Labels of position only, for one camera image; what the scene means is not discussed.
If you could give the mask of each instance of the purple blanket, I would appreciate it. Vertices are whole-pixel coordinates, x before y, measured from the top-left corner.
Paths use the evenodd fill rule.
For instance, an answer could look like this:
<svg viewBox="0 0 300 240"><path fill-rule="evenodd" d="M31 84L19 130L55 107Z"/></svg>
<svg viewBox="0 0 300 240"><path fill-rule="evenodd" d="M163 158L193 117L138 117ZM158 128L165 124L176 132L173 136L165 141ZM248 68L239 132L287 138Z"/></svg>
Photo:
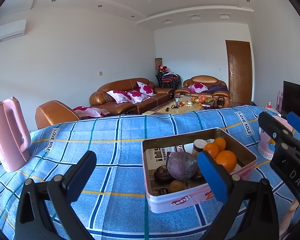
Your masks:
<svg viewBox="0 0 300 240"><path fill-rule="evenodd" d="M212 86L208 87L208 90L205 91L205 93L213 94L214 92L217 92L217 91L228 92L228 88L225 85L212 85Z"/></svg>

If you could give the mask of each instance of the air conditioner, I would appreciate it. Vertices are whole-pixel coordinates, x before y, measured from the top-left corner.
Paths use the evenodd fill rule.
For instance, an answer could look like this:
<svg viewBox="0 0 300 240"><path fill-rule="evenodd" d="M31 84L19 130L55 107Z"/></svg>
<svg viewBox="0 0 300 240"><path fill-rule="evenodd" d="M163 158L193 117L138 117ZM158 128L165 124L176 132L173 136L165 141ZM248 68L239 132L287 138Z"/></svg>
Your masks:
<svg viewBox="0 0 300 240"><path fill-rule="evenodd" d="M0 42L25 35L27 19L0 26Z"/></svg>

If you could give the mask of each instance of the leather armchair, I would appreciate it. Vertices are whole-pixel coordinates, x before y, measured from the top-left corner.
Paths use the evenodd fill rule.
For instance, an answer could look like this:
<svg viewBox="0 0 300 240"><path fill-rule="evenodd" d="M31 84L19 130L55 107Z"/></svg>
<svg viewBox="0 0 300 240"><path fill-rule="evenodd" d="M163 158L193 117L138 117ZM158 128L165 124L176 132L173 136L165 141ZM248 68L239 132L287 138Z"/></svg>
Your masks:
<svg viewBox="0 0 300 240"><path fill-rule="evenodd" d="M121 103L117 104L116 101L107 94L111 90L120 91L133 91L138 90L137 82L142 82L144 84L149 84L152 86L154 91L154 96L151 98L137 104L132 103ZM146 78L131 78L124 80L117 80L100 87L96 92L90 96L90 105L98 106L108 110L112 115L119 114L142 114L149 111L152 108L157 107L167 101L172 97L173 89L171 88L155 88L153 82Z"/></svg>
<svg viewBox="0 0 300 240"><path fill-rule="evenodd" d="M67 105L51 100L37 107L35 122L38 129L62 122L79 121L81 118Z"/></svg>
<svg viewBox="0 0 300 240"><path fill-rule="evenodd" d="M206 85L207 87L210 87L211 85L225 85L226 83L223 82L222 80L218 80L215 77L212 76L206 76L206 75L201 75L201 76L195 76L190 79L187 79L183 82L183 87L175 90L174 97L178 97L181 94L184 94L186 96L193 96L196 97L199 94L200 95L206 95L206 96L212 96L215 99L215 108L224 108L224 107L229 107L230 106L230 94L227 91L216 91L213 94L209 93L191 93L189 90L189 86L195 84L195 83L202 83Z"/></svg>

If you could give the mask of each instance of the television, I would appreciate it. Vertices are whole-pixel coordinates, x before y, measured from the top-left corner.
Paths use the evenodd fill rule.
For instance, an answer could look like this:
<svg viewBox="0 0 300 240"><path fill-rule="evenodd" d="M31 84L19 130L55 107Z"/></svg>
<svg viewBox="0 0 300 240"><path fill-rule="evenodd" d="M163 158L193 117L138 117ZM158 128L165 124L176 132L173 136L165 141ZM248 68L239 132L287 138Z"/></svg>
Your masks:
<svg viewBox="0 0 300 240"><path fill-rule="evenodd" d="M284 81L281 115L286 118L290 112L300 117L300 85Z"/></svg>

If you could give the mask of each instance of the bed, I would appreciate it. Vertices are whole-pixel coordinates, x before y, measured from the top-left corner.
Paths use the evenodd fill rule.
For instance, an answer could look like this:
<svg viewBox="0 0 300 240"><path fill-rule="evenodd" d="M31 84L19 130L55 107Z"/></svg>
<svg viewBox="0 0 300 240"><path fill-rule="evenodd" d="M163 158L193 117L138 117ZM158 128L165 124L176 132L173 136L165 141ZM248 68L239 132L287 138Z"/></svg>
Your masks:
<svg viewBox="0 0 300 240"><path fill-rule="evenodd" d="M209 228L221 203L214 198L185 209L155 214L149 211L141 159L141 142L180 133L221 127L257 157L250 180L267 178L273 188L279 220L294 199L282 180L258 153L258 106L213 109L179 115L123 115L62 123L31 132L31 158L25 166L7 173L0 163L0 228L13 239L18 201L27 178L49 181L64 174L87 150L97 155L97 165L72 208L95 239L199 239ZM254 134L246 136L236 112L249 121ZM59 129L50 152L44 151L53 129ZM56 230L68 239L50 202L48 210ZM242 203L229 237L246 210Z"/></svg>

